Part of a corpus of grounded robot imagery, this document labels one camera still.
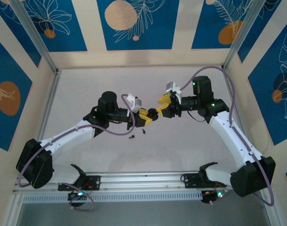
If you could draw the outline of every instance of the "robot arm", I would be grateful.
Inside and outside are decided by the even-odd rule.
[[[29,140],[21,153],[16,169],[21,172],[27,162],[39,150],[41,152],[30,162],[23,176],[33,186],[40,188],[48,182],[73,184],[82,174],[82,170],[75,165],[66,166],[54,164],[54,161],[62,154],[76,147],[80,143],[98,136],[109,127],[110,122],[127,123],[127,129],[135,124],[135,127],[147,126],[155,121],[158,116],[155,109],[141,107],[141,100],[129,94],[127,100],[131,103],[135,122],[128,109],[118,108],[117,96],[114,92],[104,92],[98,100],[98,105],[93,107],[83,120],[70,129],[49,139],[40,142]]]
[[[196,110],[221,136],[236,162],[235,169],[228,169],[216,162],[201,166],[200,180],[206,184],[220,182],[224,185],[230,185],[241,197],[267,187],[265,179],[251,155],[254,154],[261,163],[270,183],[275,169],[274,160],[271,157],[264,158],[230,117],[229,108],[226,104],[221,99],[214,99],[211,82],[207,76],[194,78],[192,85],[195,96],[182,97],[179,87],[175,83],[168,83],[166,87],[168,93],[158,101],[158,103],[164,104],[157,108],[158,113],[163,117],[172,118],[175,115],[181,117],[182,111]],[[251,150],[246,148],[236,131],[239,132]]]

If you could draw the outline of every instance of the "blue wallpaper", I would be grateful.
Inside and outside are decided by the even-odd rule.
[[[179,0],[97,0],[107,50],[171,49]]]
[[[287,139],[287,25],[248,79],[276,145]]]
[[[22,3],[50,52],[87,51],[71,0],[25,0]],[[0,15],[30,55],[30,39],[11,7],[1,0]]]
[[[256,18],[254,24],[252,25],[247,37],[245,38],[242,46],[238,50],[238,56],[243,62],[255,44],[256,40],[262,33],[263,29],[269,22],[271,16],[275,12],[276,8],[280,4],[281,0],[266,0],[263,8],[261,9],[258,17]]]
[[[0,43],[0,148],[8,151],[32,82]]]
[[[23,29],[20,21],[16,17],[15,13],[12,11],[10,5],[5,4],[0,0],[0,15],[10,28],[10,30],[15,35],[16,39],[23,46],[29,57],[32,59],[33,63],[38,67],[41,61],[41,55],[39,54],[36,47],[33,45],[31,39],[27,35],[26,31]]]
[[[229,48],[253,1],[205,0],[192,49]]]

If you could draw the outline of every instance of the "orange circle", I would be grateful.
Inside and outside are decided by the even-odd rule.
[[[205,0],[207,5],[212,5],[215,3],[216,0]]]
[[[135,36],[133,37],[133,40],[134,40],[134,41],[138,41],[138,40],[139,40],[139,37],[138,37],[137,35],[135,35]]]
[[[275,90],[273,93],[272,93],[272,100],[275,102],[275,103],[279,103],[283,98],[283,94],[281,93],[280,90]]]
[[[134,7],[124,0],[113,1],[105,10],[107,24],[117,31],[130,29],[137,22]]]
[[[13,116],[19,110],[20,104],[19,88],[11,81],[2,82],[0,84],[0,110],[8,116]]]
[[[225,26],[219,34],[219,42],[222,45],[233,43],[236,34],[238,33],[243,21],[235,21],[232,24]]]
[[[55,38],[55,32],[53,30],[46,29],[44,30],[44,34],[47,38],[50,38],[50,39]]]

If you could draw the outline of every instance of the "white floor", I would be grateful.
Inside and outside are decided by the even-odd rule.
[[[119,107],[125,108],[121,94],[132,93],[146,109],[157,108],[166,84],[182,87],[199,68],[192,66],[128,67],[66,69],[51,109],[44,138],[55,136],[78,123],[97,105],[104,91],[117,94]],[[230,106],[230,97],[220,71],[207,69],[215,98]],[[193,96],[191,85],[183,96]],[[201,117],[193,112],[196,118]],[[217,161],[232,162],[220,136],[206,123],[196,122],[186,112],[181,118],[160,118],[144,128],[136,128],[130,136],[118,137],[102,133],[62,155],[57,162],[76,164],[85,172],[151,172],[198,170],[201,165]],[[123,133],[126,124],[111,124],[109,130]]]

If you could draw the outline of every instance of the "metal frame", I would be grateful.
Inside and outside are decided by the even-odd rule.
[[[225,61],[222,65],[223,69],[227,70],[230,63],[232,62],[233,58],[238,53],[239,48],[243,44],[246,36],[248,35],[253,23],[255,22],[259,12],[261,11],[262,7],[264,6],[266,0],[255,0],[253,1],[251,8],[249,9],[242,26],[240,27],[229,52],[225,58]]]
[[[58,70],[56,75],[54,76],[52,86],[51,86],[51,89],[48,95],[48,100],[44,108],[43,118],[40,124],[40,129],[39,129],[39,134],[37,136],[37,140],[43,139],[61,74],[62,74],[62,70]]]
[[[31,18],[29,17],[26,9],[24,8],[22,2],[20,0],[8,0],[12,10],[14,11],[15,15],[21,22],[21,25],[27,32],[29,38],[33,42],[34,46],[42,56],[42,58],[45,59],[48,67],[50,68],[51,71],[54,73],[57,72],[57,68],[55,66],[55,63],[53,62],[49,51],[43,42],[43,39],[41,38],[40,34],[36,30]]]
[[[167,191],[167,192],[123,192],[123,193],[92,193],[89,196],[94,202],[153,202],[153,201],[185,201],[202,200],[201,191]],[[91,202],[85,197],[80,197],[74,202]],[[69,203],[67,194],[51,193],[24,196],[24,204],[34,203]]]
[[[20,216],[23,200],[23,194],[11,195],[2,226],[16,226],[18,218]]]
[[[197,171],[187,172],[155,172],[155,173],[86,173],[88,176],[99,175],[99,191],[94,193],[121,193],[121,192],[165,192],[165,191],[201,191],[213,190],[211,188],[186,189],[184,182],[180,178],[184,173],[197,173]],[[48,183],[40,189],[31,186],[19,188],[15,186],[14,194],[42,194],[42,193],[65,193],[57,190],[57,183]]]
[[[49,100],[50,103],[46,106],[44,115],[45,117],[44,127],[41,128],[40,134],[43,136],[44,130],[46,128],[46,123],[48,121],[48,116],[51,111],[52,102],[54,96],[56,94],[56,88],[58,86],[57,83],[53,86],[53,91],[50,92]],[[227,89],[229,94],[231,95],[231,87],[228,81],[226,81]],[[244,134],[246,134],[247,130],[245,129],[245,124],[241,120],[240,114],[237,109],[237,103],[235,106],[235,117],[238,120],[239,127],[243,130]],[[99,194],[101,196],[105,195],[116,195],[116,194],[133,194],[149,192],[151,194],[162,194],[163,192],[179,192],[186,194],[188,192],[196,193],[201,190],[211,190],[213,188],[203,188],[203,189],[186,189],[183,182],[180,181],[180,177],[184,173],[197,173],[197,171],[192,172],[149,172],[149,173],[87,173],[87,175],[100,175],[101,176],[101,184],[100,190],[95,191],[95,194]],[[21,183],[26,184],[27,181],[23,179]],[[265,200],[270,199],[270,196],[267,194],[268,191],[263,189],[261,191],[262,197]],[[48,183],[41,189],[33,189],[32,187],[19,188],[15,186],[14,195],[23,195],[23,199],[25,196],[27,197],[39,197],[40,195],[44,195],[49,197],[52,196],[61,196],[61,194],[67,194],[67,192],[59,192],[57,190],[57,184]],[[280,211],[280,207],[277,204],[273,207],[267,207],[267,214],[269,216],[271,225],[275,226],[285,226],[285,220],[282,212]]]

